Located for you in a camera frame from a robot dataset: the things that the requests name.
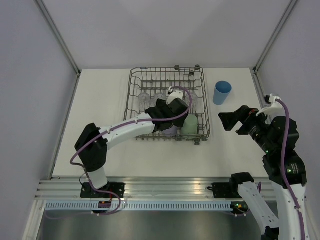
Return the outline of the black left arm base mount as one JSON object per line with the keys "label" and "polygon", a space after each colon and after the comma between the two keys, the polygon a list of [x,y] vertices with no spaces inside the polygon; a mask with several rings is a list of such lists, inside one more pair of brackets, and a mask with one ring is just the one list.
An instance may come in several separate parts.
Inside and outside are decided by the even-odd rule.
{"label": "black left arm base mount", "polygon": [[113,194],[111,194],[111,193],[114,193],[118,195],[120,198],[123,198],[125,193],[125,186],[126,184],[123,182],[108,182],[106,186],[100,189],[103,192],[97,192],[93,190],[89,182],[85,182],[82,184],[80,197],[87,198],[87,199],[89,198],[114,199],[116,197]]}

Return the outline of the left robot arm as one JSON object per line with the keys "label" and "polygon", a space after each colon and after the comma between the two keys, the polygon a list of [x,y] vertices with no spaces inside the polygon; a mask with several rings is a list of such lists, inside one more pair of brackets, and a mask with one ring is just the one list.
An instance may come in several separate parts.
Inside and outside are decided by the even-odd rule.
{"label": "left robot arm", "polygon": [[159,99],[155,107],[115,126],[102,128],[88,124],[74,148],[91,182],[92,193],[98,198],[109,193],[104,166],[111,148],[138,136],[163,132],[173,126],[181,128],[188,114],[189,106],[182,99],[176,98],[170,103]]}

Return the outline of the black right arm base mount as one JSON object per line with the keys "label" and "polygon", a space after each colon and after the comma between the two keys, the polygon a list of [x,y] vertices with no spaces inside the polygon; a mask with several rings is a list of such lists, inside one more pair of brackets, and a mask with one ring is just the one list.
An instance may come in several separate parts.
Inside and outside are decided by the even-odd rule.
{"label": "black right arm base mount", "polygon": [[230,187],[229,183],[214,182],[207,190],[213,193],[215,199],[241,199],[242,197]]}

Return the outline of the purple plastic cup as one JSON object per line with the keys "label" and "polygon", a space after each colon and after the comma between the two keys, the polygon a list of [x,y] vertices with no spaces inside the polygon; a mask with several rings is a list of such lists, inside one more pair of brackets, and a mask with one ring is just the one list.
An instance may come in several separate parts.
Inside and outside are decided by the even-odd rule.
{"label": "purple plastic cup", "polygon": [[172,126],[169,129],[166,129],[162,132],[162,134],[166,137],[174,137],[177,135],[178,128],[176,126]]}

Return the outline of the green plastic cup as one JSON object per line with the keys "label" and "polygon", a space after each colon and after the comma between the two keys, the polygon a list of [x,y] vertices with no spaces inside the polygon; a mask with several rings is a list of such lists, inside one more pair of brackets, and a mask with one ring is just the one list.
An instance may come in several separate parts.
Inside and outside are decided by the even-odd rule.
{"label": "green plastic cup", "polygon": [[198,118],[189,114],[184,121],[183,127],[181,128],[182,135],[195,135],[198,133]]}

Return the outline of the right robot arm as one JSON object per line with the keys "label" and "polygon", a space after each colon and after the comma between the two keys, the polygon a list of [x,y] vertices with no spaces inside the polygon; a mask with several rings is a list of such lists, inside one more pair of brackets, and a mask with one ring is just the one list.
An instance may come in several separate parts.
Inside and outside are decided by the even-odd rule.
{"label": "right robot arm", "polygon": [[247,204],[261,231],[262,240],[308,240],[306,220],[307,172],[303,160],[295,151],[300,137],[297,123],[290,118],[288,107],[279,101],[285,112],[266,124],[267,115],[275,107],[258,110],[246,105],[234,112],[221,112],[219,118],[225,131],[231,131],[237,123],[239,136],[251,136],[264,152],[263,167],[271,181],[278,216],[261,196],[253,177],[248,172],[234,173],[228,182],[228,192],[241,197]]}

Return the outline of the blue plastic cup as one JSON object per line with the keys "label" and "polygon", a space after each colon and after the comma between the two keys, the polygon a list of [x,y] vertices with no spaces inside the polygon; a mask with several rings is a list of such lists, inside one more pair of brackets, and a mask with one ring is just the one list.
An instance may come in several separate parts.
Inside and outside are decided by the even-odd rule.
{"label": "blue plastic cup", "polygon": [[227,81],[218,81],[215,84],[214,94],[213,94],[213,103],[217,106],[222,105],[230,92],[232,91],[232,85]]}

